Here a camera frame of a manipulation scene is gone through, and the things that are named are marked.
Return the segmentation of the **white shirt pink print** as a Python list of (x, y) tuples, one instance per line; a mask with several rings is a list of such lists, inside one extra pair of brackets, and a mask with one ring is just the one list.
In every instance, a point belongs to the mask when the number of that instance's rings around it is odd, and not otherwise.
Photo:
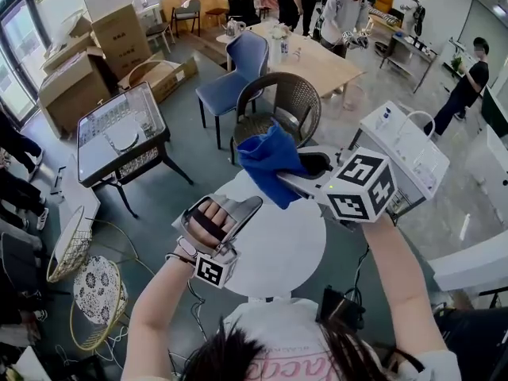
[[(263, 349), (249, 364), (244, 381), (345, 381), (316, 322), (318, 305), (303, 298), (246, 302), (226, 319)], [(424, 369), (404, 361), (390, 381), (461, 381), (456, 354), (440, 350), (416, 356)]]

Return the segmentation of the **white hoop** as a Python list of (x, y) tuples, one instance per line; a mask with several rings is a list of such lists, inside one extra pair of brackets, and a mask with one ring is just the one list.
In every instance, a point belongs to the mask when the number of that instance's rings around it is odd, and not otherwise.
[(131, 88), (139, 83), (146, 82), (154, 89), (158, 87), (165, 78), (179, 66), (179, 63), (173, 63), (167, 60), (146, 60), (137, 65), (125, 77), (124, 88)]

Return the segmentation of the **large open cardboard box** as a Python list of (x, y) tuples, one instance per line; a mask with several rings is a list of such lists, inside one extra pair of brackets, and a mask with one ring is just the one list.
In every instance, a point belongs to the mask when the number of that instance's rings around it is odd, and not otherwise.
[(89, 47), (47, 76), (38, 92), (38, 105), (56, 137), (72, 133), (79, 120), (110, 99), (117, 78), (100, 48)]

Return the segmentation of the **white flower vase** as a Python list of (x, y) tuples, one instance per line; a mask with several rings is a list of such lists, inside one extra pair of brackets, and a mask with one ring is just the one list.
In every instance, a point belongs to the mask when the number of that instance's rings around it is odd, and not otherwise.
[(281, 39), (288, 39), (289, 29), (286, 25), (278, 23), (273, 25), (268, 33), (270, 44), (270, 61), (272, 65), (282, 63), (286, 56), (280, 53), (279, 42)]

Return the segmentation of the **white side table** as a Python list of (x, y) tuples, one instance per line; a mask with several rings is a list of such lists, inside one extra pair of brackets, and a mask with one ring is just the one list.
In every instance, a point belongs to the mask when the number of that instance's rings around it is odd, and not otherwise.
[(24, 381), (52, 381), (31, 346), (20, 355), (13, 369)]

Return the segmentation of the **white low cabinet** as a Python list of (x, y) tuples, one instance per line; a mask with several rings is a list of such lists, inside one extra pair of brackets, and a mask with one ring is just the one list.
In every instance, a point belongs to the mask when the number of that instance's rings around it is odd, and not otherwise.
[(465, 168), (489, 198), (498, 219), (508, 225), (508, 149), (489, 125), (472, 141)]

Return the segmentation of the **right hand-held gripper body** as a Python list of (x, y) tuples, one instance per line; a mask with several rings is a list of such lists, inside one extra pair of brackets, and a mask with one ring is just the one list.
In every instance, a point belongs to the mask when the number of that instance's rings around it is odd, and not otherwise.
[(338, 221), (373, 223), (394, 199), (398, 185), (388, 156), (358, 148), (320, 191)]

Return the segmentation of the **black office chair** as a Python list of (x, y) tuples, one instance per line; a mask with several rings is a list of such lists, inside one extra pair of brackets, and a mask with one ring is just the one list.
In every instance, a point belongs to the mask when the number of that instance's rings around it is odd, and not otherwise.
[(261, 22), (256, 12), (255, 0), (227, 0), (229, 10), (226, 14), (226, 20), (243, 21), (247, 26), (259, 24)]

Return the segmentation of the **gray chair dark legs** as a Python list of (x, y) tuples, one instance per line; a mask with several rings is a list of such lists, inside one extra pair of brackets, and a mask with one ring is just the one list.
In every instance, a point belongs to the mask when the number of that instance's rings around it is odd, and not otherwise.
[(192, 21), (191, 33), (194, 32), (195, 24), (198, 24), (198, 36), (200, 36), (201, 2), (199, 0), (186, 0), (181, 6), (172, 9), (171, 26), (174, 28), (177, 37), (179, 37), (178, 23), (180, 21)]

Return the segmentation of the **clear glass cup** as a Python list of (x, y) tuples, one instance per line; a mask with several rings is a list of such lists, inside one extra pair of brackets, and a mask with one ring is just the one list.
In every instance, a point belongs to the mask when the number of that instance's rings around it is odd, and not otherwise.
[(145, 111), (136, 112), (134, 118), (135, 121), (140, 126), (141, 130), (144, 131), (146, 135), (153, 134), (154, 127), (152, 123), (152, 118)]

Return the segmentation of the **blue cloth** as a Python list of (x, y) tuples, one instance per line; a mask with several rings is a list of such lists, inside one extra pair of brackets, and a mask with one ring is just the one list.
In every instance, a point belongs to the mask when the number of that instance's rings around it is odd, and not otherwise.
[(307, 170), (298, 156), (293, 137), (275, 119), (271, 122), (266, 133), (249, 137), (237, 146), (238, 159), (259, 189), (285, 210), (300, 196), (288, 188), (277, 173), (289, 171), (306, 175)]

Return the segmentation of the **black machine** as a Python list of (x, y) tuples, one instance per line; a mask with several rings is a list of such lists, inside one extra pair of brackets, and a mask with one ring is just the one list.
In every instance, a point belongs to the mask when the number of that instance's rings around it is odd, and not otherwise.
[(463, 381), (508, 381), (508, 307), (434, 314)]

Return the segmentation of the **round white dish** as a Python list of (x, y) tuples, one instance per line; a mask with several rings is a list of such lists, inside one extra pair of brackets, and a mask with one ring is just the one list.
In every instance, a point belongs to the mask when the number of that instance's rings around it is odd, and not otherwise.
[(124, 131), (122, 129), (107, 129), (103, 136), (106, 138), (110, 146), (117, 153), (130, 150), (138, 141), (137, 131)]

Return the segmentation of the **gray metal desk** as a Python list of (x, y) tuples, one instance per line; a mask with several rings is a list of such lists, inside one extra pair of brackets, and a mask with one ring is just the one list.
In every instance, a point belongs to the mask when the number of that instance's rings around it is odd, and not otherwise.
[(405, 37), (396, 34), (391, 36), (387, 45), (379, 68), (382, 69), (385, 64), (396, 67), (409, 76), (414, 82), (413, 93), (415, 94), (428, 75), (433, 66), (437, 54), (433, 51), (426, 53), (424, 49), (411, 44)]

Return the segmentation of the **tall cardboard box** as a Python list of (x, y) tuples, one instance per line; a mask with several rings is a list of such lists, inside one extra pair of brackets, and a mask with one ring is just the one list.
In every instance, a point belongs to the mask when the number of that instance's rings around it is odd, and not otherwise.
[(151, 55), (146, 33), (132, 4), (91, 23), (110, 70), (123, 79)]

